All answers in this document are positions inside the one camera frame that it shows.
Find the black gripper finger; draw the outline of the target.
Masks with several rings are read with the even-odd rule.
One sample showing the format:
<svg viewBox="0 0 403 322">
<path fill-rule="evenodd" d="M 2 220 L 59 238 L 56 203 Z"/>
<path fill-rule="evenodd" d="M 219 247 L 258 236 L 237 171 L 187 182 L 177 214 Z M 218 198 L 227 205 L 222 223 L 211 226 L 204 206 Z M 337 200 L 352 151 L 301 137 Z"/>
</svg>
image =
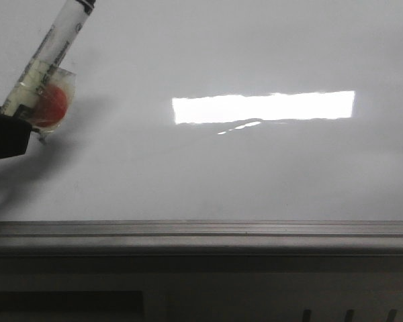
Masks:
<svg viewBox="0 0 403 322">
<path fill-rule="evenodd" d="M 25 154 L 31 132 L 28 122 L 0 114 L 0 159 Z"/>
</svg>

